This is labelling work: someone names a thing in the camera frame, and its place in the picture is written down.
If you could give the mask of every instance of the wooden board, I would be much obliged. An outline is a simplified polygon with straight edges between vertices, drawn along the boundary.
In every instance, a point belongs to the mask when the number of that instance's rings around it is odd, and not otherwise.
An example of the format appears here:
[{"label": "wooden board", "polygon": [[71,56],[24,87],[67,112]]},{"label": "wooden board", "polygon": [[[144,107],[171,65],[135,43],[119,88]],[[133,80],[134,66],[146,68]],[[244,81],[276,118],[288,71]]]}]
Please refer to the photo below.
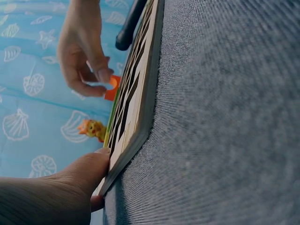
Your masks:
[{"label": "wooden board", "polygon": [[96,193],[104,195],[148,138],[153,121],[163,20],[163,0],[148,0],[127,58],[110,116],[104,147],[109,173]]}]

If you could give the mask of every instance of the seashell print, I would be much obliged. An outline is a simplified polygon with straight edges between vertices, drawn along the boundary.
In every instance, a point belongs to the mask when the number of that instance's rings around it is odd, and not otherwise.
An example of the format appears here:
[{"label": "seashell print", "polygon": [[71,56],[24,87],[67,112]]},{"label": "seashell print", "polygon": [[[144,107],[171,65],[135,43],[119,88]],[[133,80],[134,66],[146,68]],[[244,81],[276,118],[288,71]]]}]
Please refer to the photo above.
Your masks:
[{"label": "seashell print", "polygon": [[10,24],[5,30],[2,31],[1,36],[12,38],[20,30],[19,26],[16,23]]},{"label": "seashell print", "polygon": [[62,2],[50,1],[50,3],[53,4],[53,12],[66,9],[66,6]]},{"label": "seashell print", "polygon": [[86,141],[89,137],[86,135],[78,134],[78,127],[81,125],[82,120],[88,120],[89,116],[81,111],[74,110],[70,119],[64,126],[60,128],[62,135],[70,142],[81,143]]},{"label": "seashell print", "polygon": [[41,74],[26,76],[23,79],[24,92],[29,96],[37,95],[45,84],[45,78]]},{"label": "seashell print", "polygon": [[8,46],[4,49],[4,61],[10,62],[17,58],[21,53],[21,48],[19,46]]},{"label": "seashell print", "polygon": [[34,24],[41,24],[41,23],[43,23],[43,22],[45,22],[45,21],[47,21],[47,20],[50,20],[50,19],[52,19],[52,16],[50,16],[50,15],[44,15],[44,16],[41,16],[41,17],[39,17],[38,19],[32,21],[30,24],[31,24],[31,25],[34,25]]},{"label": "seashell print", "polygon": [[12,13],[15,9],[17,8],[17,4],[15,3],[10,3],[7,4],[4,8],[4,13]]},{"label": "seashell print", "polygon": [[21,109],[18,109],[15,114],[4,117],[2,129],[5,136],[12,141],[21,141],[29,137],[27,119],[28,115]]},{"label": "seashell print", "polygon": [[59,63],[55,56],[44,56],[42,60],[44,60],[48,64]]},{"label": "seashell print", "polygon": [[6,22],[6,20],[8,20],[8,15],[5,15],[0,19],[0,26],[2,26]]},{"label": "seashell print", "polygon": [[41,155],[31,161],[31,172],[29,178],[49,176],[57,172],[54,159],[50,156]]},{"label": "seashell print", "polygon": [[118,12],[112,12],[105,22],[115,25],[123,25],[125,22],[125,16]]},{"label": "seashell print", "polygon": [[114,8],[129,9],[128,3],[124,0],[105,0],[105,3]]},{"label": "seashell print", "polygon": [[124,64],[121,62],[117,62],[117,68],[119,71],[119,75],[122,75]]},{"label": "seashell print", "polygon": [[85,96],[83,96],[83,95],[77,93],[76,91],[72,90],[71,92],[72,92],[72,94],[78,96],[81,100],[84,100],[84,99],[85,99]]},{"label": "seashell print", "polygon": [[0,92],[4,91],[6,88],[0,86]]}]

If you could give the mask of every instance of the hand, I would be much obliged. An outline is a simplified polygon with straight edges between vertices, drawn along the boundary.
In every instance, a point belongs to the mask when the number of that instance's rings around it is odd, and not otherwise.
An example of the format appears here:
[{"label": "hand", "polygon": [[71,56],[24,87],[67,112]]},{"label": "hand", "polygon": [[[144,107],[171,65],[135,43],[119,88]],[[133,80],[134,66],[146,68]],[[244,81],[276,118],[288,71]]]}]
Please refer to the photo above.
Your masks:
[{"label": "hand", "polygon": [[0,178],[0,224],[89,225],[91,212],[104,205],[91,195],[108,164],[109,148],[103,148],[51,176]]},{"label": "hand", "polygon": [[60,68],[67,85],[83,96],[101,97],[103,86],[86,82],[108,83],[113,70],[101,47],[99,0],[72,0],[62,27],[57,49]]}]

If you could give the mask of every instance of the blue blanket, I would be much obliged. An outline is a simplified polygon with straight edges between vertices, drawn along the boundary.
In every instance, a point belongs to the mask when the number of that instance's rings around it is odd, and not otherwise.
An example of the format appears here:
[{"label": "blue blanket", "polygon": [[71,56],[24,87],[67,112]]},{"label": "blue blanket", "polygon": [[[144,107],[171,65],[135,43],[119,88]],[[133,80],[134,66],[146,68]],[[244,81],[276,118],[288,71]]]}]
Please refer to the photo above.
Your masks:
[{"label": "blue blanket", "polygon": [[[116,75],[127,52],[114,47],[115,37],[132,2],[101,1],[102,47]],[[0,176],[50,175],[102,147],[77,127],[87,118],[106,125],[113,102],[69,89],[56,58],[68,4],[0,0]]]}]

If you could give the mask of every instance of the toy figure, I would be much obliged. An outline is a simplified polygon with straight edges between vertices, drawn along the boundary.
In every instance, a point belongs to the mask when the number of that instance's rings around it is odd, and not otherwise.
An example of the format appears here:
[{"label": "toy figure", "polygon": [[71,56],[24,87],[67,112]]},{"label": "toy figure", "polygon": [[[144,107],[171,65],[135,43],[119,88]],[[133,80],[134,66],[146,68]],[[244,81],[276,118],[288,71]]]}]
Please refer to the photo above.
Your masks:
[{"label": "toy figure", "polygon": [[87,135],[88,137],[97,137],[99,142],[103,142],[106,133],[106,127],[100,121],[83,120],[78,127],[80,135]]}]

